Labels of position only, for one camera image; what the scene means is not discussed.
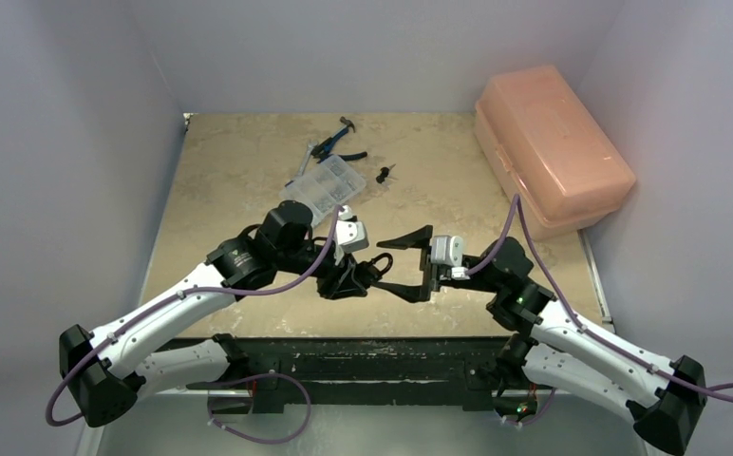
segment plastic box lid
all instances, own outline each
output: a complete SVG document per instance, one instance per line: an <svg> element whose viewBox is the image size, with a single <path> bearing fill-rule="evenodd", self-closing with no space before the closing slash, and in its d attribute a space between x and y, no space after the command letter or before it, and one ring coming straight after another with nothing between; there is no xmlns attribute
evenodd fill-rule
<svg viewBox="0 0 733 456"><path fill-rule="evenodd" d="M367 182L337 155L330 155L321 163L295 179L280 192L283 200L299 201L313 212L312 226L333 212L336 204L344 204L361 193Z"/></svg>
<svg viewBox="0 0 733 456"><path fill-rule="evenodd" d="M635 176L554 66L495 76L477 108L498 159L545 221L618 209Z"/></svg>

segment clear plastic organizer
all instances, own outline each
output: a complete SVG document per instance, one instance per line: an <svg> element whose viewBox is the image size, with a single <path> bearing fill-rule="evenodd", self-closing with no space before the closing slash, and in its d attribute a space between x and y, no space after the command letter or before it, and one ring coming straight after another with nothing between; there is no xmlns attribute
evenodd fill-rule
<svg viewBox="0 0 733 456"><path fill-rule="evenodd" d="M313 227L316 227L333 212L336 204L344 204L366 186L367 182L358 172L339 156L331 155L284 188L280 198L308 206L313 212Z"/></svg>

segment black joint housing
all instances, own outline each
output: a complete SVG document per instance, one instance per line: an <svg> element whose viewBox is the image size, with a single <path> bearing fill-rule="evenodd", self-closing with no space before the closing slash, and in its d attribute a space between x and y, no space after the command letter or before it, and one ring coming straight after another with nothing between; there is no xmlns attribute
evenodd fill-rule
<svg viewBox="0 0 733 456"><path fill-rule="evenodd" d="M675 377L691 385L705 386L705 370L695 360L683 356L672 363L672 367ZM660 400L649 408L627 401L627 408L635 419L632 427L653 447L668 454L683 455L707 398L674 382L669 382L658 397Z"/></svg>
<svg viewBox="0 0 733 456"><path fill-rule="evenodd" d="M59 372L64 378L92 349L89 333L73 325L59 336ZM91 428L104 426L126 413L138 399L137 391L145 383L132 373L120 379L109 373L108 366L93 357L67 385L76 405Z"/></svg>
<svg viewBox="0 0 733 456"><path fill-rule="evenodd" d="M253 241L247 236L227 239L207 255L224 277L220 285L241 290L257 290L274 281L277 270L269 261L260 257Z"/></svg>
<svg viewBox="0 0 733 456"><path fill-rule="evenodd" d="M254 235L258 244L277 252L300 248L313 222L313 213L301 202L285 200L275 207Z"/></svg>

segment small black object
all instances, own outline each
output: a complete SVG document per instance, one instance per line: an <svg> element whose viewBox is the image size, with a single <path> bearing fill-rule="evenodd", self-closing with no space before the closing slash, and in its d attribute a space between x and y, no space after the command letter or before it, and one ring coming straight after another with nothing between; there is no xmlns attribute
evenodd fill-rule
<svg viewBox="0 0 733 456"><path fill-rule="evenodd" d="M386 180L386 178L389 177L389 171L391 171L391 168L384 166L383 168L381 168L381 174L378 175L378 177L375 178L375 180L378 183L384 183L384 181Z"/></svg>

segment table surface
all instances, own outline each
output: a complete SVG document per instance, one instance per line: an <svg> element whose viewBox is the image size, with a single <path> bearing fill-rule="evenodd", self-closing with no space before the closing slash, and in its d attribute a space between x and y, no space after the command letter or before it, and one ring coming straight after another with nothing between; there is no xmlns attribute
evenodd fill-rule
<svg viewBox="0 0 733 456"><path fill-rule="evenodd" d="M348 202L367 228L370 243L359 259L426 224L434 234L460 235L465 253L478 255L493 242L509 200L472 132L470 113L347 114L357 131L334 148L369 156L352 166L366 189ZM200 114L191 118L179 167L162 218L143 302L185 277L208 252L259 223L279 202L310 140L322 141L340 126L340 114ZM381 166L395 164L388 187L375 181ZM316 228L326 233L329 222ZM517 221L511 235L523 240ZM570 303L600 323L601 311L589 263L577 233L538 242ZM419 284L418 251L392 251L385 280ZM547 284L535 268L531 277ZM274 286L292 275L279 274ZM484 309L490 294L442 289L429 302L409 304L382 290L336 301L316 293L307 280L283 294L250 297L209 315L182 336L464 336L507 334Z"/></svg>

